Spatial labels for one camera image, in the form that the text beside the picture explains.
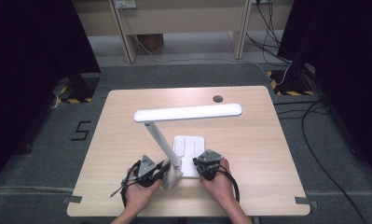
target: hazard tape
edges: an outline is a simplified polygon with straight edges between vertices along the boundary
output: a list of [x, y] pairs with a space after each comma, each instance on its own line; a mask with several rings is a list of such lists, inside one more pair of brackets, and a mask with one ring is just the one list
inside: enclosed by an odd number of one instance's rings
[[[65, 85], [60, 93], [60, 96], [66, 92], [67, 85]], [[65, 103], [65, 104], [79, 104], [79, 103], [90, 103], [92, 101], [92, 98], [83, 98], [83, 99], [62, 99], [60, 98], [60, 103]]]

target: floor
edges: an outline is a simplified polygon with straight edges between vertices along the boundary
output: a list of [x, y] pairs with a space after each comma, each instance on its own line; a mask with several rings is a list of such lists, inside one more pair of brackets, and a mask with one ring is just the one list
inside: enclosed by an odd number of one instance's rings
[[[260, 43], [265, 41], [265, 31], [249, 32]], [[282, 31], [275, 31], [280, 39]], [[133, 66], [190, 63], [281, 63], [262, 52], [246, 39], [241, 60], [235, 60], [228, 33], [165, 34], [163, 47], [148, 53], [139, 49], [134, 63], [127, 63], [118, 36], [90, 36], [95, 56], [100, 66]], [[268, 38], [267, 45], [275, 45]]]

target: gray carpet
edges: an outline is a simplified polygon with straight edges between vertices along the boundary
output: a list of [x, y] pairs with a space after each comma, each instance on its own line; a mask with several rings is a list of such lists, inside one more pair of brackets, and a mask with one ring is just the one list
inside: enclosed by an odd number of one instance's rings
[[[266, 71], [278, 69], [261, 65]], [[246, 85], [270, 88], [269, 79], [250, 63], [104, 67], [100, 75], [85, 75], [97, 76], [101, 80], [91, 103], [59, 104], [51, 110], [34, 137], [33, 152], [13, 156], [3, 169], [0, 174], [0, 223], [78, 224], [113, 220], [112, 217], [68, 217], [67, 204], [63, 202], [76, 184], [105, 97], [111, 90]], [[300, 117], [304, 111], [291, 111], [306, 110], [311, 103], [283, 104], [316, 101], [320, 96], [270, 93], [302, 184], [314, 206], [305, 217], [261, 217], [260, 222], [362, 223], [349, 201], [311, 156], [301, 129]], [[305, 135], [321, 164], [349, 193], [367, 222], [372, 223], [372, 170], [351, 153], [333, 118], [326, 115], [329, 111], [324, 103], [315, 107], [319, 107], [316, 113], [305, 118]], [[72, 141], [84, 136], [76, 133], [79, 121], [90, 121], [81, 126], [90, 132], [86, 140]]]

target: yellow and black tape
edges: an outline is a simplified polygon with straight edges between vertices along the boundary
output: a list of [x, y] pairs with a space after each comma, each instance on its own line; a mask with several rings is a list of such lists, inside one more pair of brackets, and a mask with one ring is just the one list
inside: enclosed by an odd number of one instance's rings
[[270, 85], [272, 86], [273, 92], [277, 95], [292, 95], [292, 96], [299, 96], [299, 95], [313, 95], [313, 91], [283, 91], [281, 90], [281, 86], [277, 85], [274, 78], [272, 78], [272, 72], [267, 72], [267, 75], [270, 79]]
[[66, 92], [67, 90], [67, 85], [65, 85], [62, 90], [61, 90], [61, 93], [60, 93], [60, 102], [61, 103], [65, 103], [65, 104], [79, 104], [79, 103], [90, 103], [92, 98], [91, 97], [86, 97], [86, 98], [72, 98], [72, 97], [69, 97], [69, 98], [66, 98], [66, 99], [63, 99], [61, 98], [61, 96]]

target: lamp arm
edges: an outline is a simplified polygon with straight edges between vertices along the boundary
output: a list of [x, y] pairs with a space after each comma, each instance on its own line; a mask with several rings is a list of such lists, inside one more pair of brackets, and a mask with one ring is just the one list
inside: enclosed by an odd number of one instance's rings
[[145, 127], [162, 148], [163, 152], [168, 156], [169, 160], [171, 160], [171, 164], [173, 164], [176, 169], [181, 170], [182, 160], [174, 153], [157, 125], [154, 122], [145, 122]]

